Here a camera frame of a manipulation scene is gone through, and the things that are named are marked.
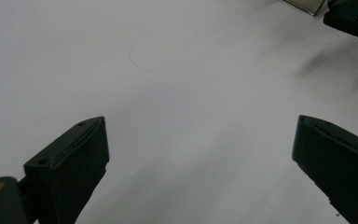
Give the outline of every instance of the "black plastic part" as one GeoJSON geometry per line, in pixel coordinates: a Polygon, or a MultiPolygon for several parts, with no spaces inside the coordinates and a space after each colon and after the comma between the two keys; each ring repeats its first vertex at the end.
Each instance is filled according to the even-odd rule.
{"type": "Polygon", "coordinates": [[[325,120],[300,116],[293,160],[351,224],[358,224],[358,136],[325,120]]]}
{"type": "Polygon", "coordinates": [[[324,24],[350,35],[358,36],[358,0],[329,0],[324,24]]]}
{"type": "Polygon", "coordinates": [[[105,173],[103,117],[82,121],[24,164],[40,224],[74,224],[105,173]]]}
{"type": "Polygon", "coordinates": [[[0,177],[0,224],[28,224],[17,180],[0,177]]]}

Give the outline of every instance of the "small black object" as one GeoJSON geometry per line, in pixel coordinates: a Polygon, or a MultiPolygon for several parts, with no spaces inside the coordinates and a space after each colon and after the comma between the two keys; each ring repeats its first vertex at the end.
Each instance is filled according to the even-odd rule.
{"type": "Polygon", "coordinates": [[[293,160],[351,224],[358,224],[358,136],[328,121],[300,116],[293,160]]]}
{"type": "Polygon", "coordinates": [[[328,0],[327,5],[324,24],[358,36],[358,0],[328,0]]]}
{"type": "Polygon", "coordinates": [[[108,162],[104,118],[78,123],[24,164],[22,181],[0,178],[0,223],[74,224],[108,162]]]}

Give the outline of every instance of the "faint mark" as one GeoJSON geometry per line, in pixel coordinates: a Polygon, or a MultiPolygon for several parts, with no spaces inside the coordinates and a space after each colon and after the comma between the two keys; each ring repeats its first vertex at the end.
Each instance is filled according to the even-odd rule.
{"type": "Polygon", "coordinates": [[[135,40],[135,41],[132,43],[132,45],[130,46],[130,50],[129,50],[129,59],[130,59],[130,61],[131,61],[133,64],[135,64],[135,66],[139,67],[139,68],[142,69],[142,70],[149,71],[149,72],[150,72],[150,71],[153,71],[154,69],[142,67],[141,65],[139,65],[138,63],[136,63],[136,62],[133,60],[133,58],[131,57],[132,49],[133,49],[133,47],[135,46],[135,44],[136,44],[137,42],[138,42],[138,39],[135,40]]]}

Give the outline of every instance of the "white table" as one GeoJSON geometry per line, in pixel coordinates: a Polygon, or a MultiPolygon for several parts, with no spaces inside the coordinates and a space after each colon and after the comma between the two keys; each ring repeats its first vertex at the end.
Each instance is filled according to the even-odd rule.
{"type": "Polygon", "coordinates": [[[358,38],[272,0],[0,1],[0,176],[77,122],[111,161],[78,224],[347,223],[291,159],[358,135],[358,38]]]}

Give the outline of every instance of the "white surface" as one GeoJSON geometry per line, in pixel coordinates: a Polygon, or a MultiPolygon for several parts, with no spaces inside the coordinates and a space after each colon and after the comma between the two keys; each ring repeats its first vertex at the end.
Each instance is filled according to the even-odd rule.
{"type": "Polygon", "coordinates": [[[0,1],[0,176],[107,121],[90,223],[347,223],[291,160],[299,114],[358,134],[358,38],[275,0],[0,1]]]}

